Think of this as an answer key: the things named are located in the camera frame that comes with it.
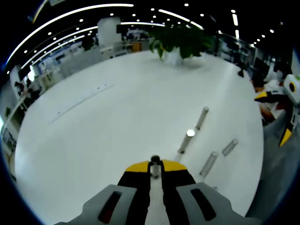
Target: metal rod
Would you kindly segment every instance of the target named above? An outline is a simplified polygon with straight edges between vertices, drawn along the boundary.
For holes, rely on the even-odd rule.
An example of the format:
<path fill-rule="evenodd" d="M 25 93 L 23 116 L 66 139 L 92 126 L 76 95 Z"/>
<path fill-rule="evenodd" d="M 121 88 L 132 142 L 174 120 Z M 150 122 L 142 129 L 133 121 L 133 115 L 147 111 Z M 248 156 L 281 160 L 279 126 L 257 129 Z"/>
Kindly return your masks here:
<path fill-rule="evenodd" d="M 200 130 L 200 128 L 201 128 L 201 126 L 202 126 L 202 124 L 203 124 L 203 122 L 204 122 L 204 120 L 205 120 L 205 117 L 206 117 L 208 111 L 209 111 L 209 108 L 208 108 L 208 107 L 204 107 L 204 108 L 203 108 L 202 113 L 201 113 L 201 115 L 200 115 L 200 118 L 199 118 L 199 120 L 198 120 L 198 122 L 197 122 L 197 124 L 196 124 L 196 126 L 195 126 L 195 128 L 196 128 L 197 130 Z"/>
<path fill-rule="evenodd" d="M 190 143 L 192 137 L 194 137 L 194 136 L 195 136 L 195 131 L 194 130 L 188 130 L 187 131 L 187 133 L 186 133 L 186 135 L 185 135 L 185 137 L 184 137 L 184 139 L 183 139 L 183 141 L 181 143 L 181 146 L 180 146 L 180 148 L 178 150 L 179 153 L 182 154 L 182 153 L 185 152 L 188 144 Z"/>
<path fill-rule="evenodd" d="M 234 147 L 239 143 L 238 139 L 234 138 L 223 150 L 224 156 L 229 155 L 229 153 L 234 149 Z"/>

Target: potted plant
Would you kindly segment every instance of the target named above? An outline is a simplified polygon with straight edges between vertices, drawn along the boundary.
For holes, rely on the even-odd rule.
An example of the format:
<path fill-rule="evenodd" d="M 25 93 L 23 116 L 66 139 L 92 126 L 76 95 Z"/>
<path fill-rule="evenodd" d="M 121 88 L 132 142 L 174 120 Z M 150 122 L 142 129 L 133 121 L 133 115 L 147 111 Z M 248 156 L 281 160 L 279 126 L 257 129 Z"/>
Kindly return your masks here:
<path fill-rule="evenodd" d="M 154 37 L 150 50 L 157 49 L 160 59 L 172 65 L 181 65 L 189 57 L 200 57 L 211 48 L 211 37 L 199 28 L 159 27 L 150 35 Z"/>

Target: plant pot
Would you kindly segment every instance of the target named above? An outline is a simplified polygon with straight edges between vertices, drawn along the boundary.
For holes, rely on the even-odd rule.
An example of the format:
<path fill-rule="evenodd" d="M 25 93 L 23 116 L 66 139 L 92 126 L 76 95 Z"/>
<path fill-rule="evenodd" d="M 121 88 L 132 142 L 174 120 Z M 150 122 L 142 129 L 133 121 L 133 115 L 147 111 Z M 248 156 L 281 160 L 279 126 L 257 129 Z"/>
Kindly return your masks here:
<path fill-rule="evenodd" d="M 173 48 L 171 52 L 164 51 L 163 61 L 172 66 L 180 66 L 183 64 L 183 58 L 180 56 L 180 48 Z"/>

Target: white tabletop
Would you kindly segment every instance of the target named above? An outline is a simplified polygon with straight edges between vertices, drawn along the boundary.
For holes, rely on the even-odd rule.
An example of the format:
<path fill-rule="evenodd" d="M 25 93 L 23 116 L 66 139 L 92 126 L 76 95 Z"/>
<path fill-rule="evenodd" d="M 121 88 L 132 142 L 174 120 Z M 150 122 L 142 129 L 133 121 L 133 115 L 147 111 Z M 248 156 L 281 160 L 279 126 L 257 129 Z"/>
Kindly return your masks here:
<path fill-rule="evenodd" d="M 140 52 L 56 84 L 28 109 L 21 126 L 15 153 L 21 194 L 46 224 L 67 222 L 84 202 L 117 184 L 131 164 L 156 154 L 174 160 L 184 134 L 208 106 L 203 128 L 180 162 L 201 181 L 206 159 L 219 152 L 205 182 L 244 216 L 260 178 L 263 128 L 252 84 L 239 70 L 210 55 L 173 67 Z M 102 91 L 82 101 L 97 87 Z M 82 102 L 66 112 L 76 101 Z M 66 113 L 58 117 L 61 111 Z M 239 144 L 223 157 L 233 138 Z"/>

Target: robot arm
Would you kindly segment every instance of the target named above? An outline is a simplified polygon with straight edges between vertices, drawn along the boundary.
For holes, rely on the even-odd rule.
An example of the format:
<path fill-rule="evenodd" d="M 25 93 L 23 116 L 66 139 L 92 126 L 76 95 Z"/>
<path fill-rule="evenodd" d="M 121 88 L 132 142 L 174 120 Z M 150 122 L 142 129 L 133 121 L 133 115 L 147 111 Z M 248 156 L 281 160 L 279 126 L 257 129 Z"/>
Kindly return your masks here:
<path fill-rule="evenodd" d="M 127 168 L 118 185 L 109 185 L 68 223 L 57 225 L 142 225 L 150 204 L 150 167 L 146 161 Z M 195 183 L 186 167 L 162 160 L 163 202 L 171 225 L 259 225 L 254 218 L 234 212 L 228 199 L 204 183 Z"/>
<path fill-rule="evenodd" d="M 280 90 L 262 92 L 255 98 L 257 102 L 278 102 L 285 104 L 287 114 L 287 121 L 285 129 L 281 135 L 279 146 L 282 147 L 287 140 L 291 137 L 293 130 L 297 125 L 298 105 L 300 103 L 300 78 L 295 75 L 289 74 L 283 84 L 283 92 Z"/>

